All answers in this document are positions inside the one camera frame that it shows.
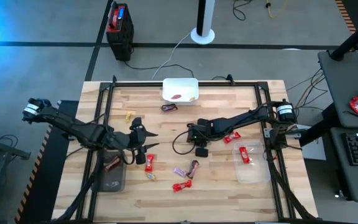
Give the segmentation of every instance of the butcher block tabletop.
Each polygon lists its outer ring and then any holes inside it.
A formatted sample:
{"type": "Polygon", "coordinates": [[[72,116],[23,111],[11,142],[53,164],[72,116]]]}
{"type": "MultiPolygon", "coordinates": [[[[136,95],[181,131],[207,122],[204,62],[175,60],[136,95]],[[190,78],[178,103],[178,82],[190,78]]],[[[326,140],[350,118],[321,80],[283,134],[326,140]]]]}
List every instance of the butcher block tabletop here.
{"type": "MultiPolygon", "coordinates": [[[[287,98],[282,80],[266,82],[273,101],[287,98]]],[[[99,85],[100,82],[84,83],[77,119],[84,122],[93,120],[99,85]]],[[[194,151],[181,156],[172,149],[172,141],[187,130],[188,123],[196,123],[199,118],[230,118],[256,108],[255,88],[201,86],[196,105],[179,106],[178,110],[168,113],[160,109],[165,104],[161,95],[161,87],[114,88],[109,125],[115,131],[129,133],[131,123],[125,122],[125,117],[128,111],[135,111],[136,115],[131,117],[131,121],[134,117],[141,117],[147,130],[158,134],[157,137],[146,139],[146,144],[160,143],[148,151],[148,154],[155,154],[152,166],[157,180],[152,181],[146,177],[145,164],[127,166],[125,187],[121,192],[98,193],[94,222],[277,221],[271,181],[241,184],[237,181],[233,163],[234,142],[259,140],[264,143],[260,123],[237,129],[241,138],[229,144],[223,141],[209,143],[207,158],[196,157],[194,151]],[[172,185],[187,180],[174,173],[174,168],[188,171],[192,160],[200,163],[192,180],[193,185],[174,193],[172,185]]],[[[298,141],[294,139],[289,139],[288,144],[299,147],[298,141]]],[[[67,153],[79,147],[78,142],[71,142],[67,153]]],[[[192,145],[186,142],[186,134],[175,143],[175,148],[180,152],[188,151],[191,147],[192,145]]],[[[87,151],[83,149],[65,161],[52,218],[62,215],[80,191],[86,155],[87,151]]],[[[283,155],[291,190],[305,208],[317,217],[302,151],[285,148],[283,155]]],[[[285,217],[288,217],[285,196],[281,189],[280,196],[285,217]]],[[[88,213],[90,197],[91,191],[85,200],[84,217],[88,213]]]]}

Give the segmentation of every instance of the gray floor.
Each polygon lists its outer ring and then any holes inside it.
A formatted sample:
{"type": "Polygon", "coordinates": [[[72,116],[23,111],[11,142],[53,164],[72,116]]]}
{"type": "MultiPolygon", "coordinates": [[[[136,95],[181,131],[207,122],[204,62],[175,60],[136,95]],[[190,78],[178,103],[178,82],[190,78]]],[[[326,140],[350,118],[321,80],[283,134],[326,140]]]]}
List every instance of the gray floor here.
{"type": "MultiPolygon", "coordinates": [[[[195,26],[196,1],[126,2],[135,25],[135,42],[175,43],[195,26]]],[[[282,2],[275,3],[275,13],[282,2]]],[[[106,3],[0,0],[0,41],[94,42],[106,3]]],[[[247,20],[242,22],[232,15],[232,1],[217,0],[214,43],[338,45],[349,35],[334,0],[289,0],[285,13],[274,20],[269,19],[264,4],[255,0],[244,6],[247,20]]],[[[46,128],[22,122],[22,109],[30,97],[52,102],[78,100],[92,51],[91,47],[0,47],[0,136],[15,134],[20,139],[17,147],[33,152],[30,160],[14,160],[9,165],[0,193],[0,220],[13,221],[46,128]]],[[[135,49],[129,64],[158,66],[170,51],[135,49]]],[[[177,49],[172,63],[192,69],[199,80],[230,73],[237,80],[284,80],[287,87],[311,77],[319,68],[317,51],[313,50],[177,49]]],[[[117,62],[109,48],[101,48],[92,80],[110,80],[113,75],[119,80],[150,80],[153,72],[130,69],[117,62]]],[[[164,68],[155,79],[189,75],[180,68],[164,68]]],[[[304,83],[290,90],[290,101],[296,103],[307,86],[304,83]]],[[[319,87],[327,89],[325,82],[319,87]]],[[[327,93],[310,106],[325,108],[330,103],[327,93]]],[[[303,109],[298,121],[312,125],[318,119],[318,110],[303,109]]],[[[308,172],[320,217],[358,222],[358,203],[334,198],[329,177],[318,164],[308,162],[308,172]]]]}

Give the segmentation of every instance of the white cable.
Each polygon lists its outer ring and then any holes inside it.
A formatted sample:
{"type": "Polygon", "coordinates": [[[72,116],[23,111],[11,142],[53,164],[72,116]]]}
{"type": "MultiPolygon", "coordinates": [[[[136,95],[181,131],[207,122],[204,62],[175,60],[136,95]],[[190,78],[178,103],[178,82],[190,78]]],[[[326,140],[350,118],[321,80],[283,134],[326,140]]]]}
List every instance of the white cable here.
{"type": "Polygon", "coordinates": [[[164,65],[166,65],[169,61],[171,61],[172,56],[173,56],[173,52],[175,51],[175,49],[176,49],[176,48],[179,46],[179,44],[180,44],[182,41],[184,41],[190,34],[191,34],[191,32],[189,32],[184,38],[182,38],[182,40],[180,40],[179,43],[173,48],[172,53],[171,53],[171,57],[169,57],[169,59],[168,59],[166,62],[164,62],[161,66],[159,66],[159,68],[154,72],[154,75],[152,76],[152,80],[153,80],[154,76],[158,73],[158,71],[159,71],[164,65]]]}

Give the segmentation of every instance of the white stand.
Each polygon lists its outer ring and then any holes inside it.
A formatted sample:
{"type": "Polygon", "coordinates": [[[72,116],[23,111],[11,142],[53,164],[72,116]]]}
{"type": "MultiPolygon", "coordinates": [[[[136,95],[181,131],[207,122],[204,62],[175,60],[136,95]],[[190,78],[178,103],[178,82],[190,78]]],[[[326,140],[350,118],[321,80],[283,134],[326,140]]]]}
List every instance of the white stand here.
{"type": "Polygon", "coordinates": [[[215,0],[199,0],[197,27],[191,31],[191,39],[197,44],[209,44],[215,39],[211,29],[215,0]]]}

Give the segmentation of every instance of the battery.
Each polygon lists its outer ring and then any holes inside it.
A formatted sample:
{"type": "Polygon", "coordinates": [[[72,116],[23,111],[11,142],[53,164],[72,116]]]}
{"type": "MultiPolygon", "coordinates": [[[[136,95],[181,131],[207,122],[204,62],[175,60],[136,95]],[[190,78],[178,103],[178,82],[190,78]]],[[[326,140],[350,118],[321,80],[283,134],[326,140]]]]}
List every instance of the battery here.
{"type": "Polygon", "coordinates": [[[131,59],[134,25],[127,4],[113,2],[109,13],[106,38],[116,60],[131,59]]]}

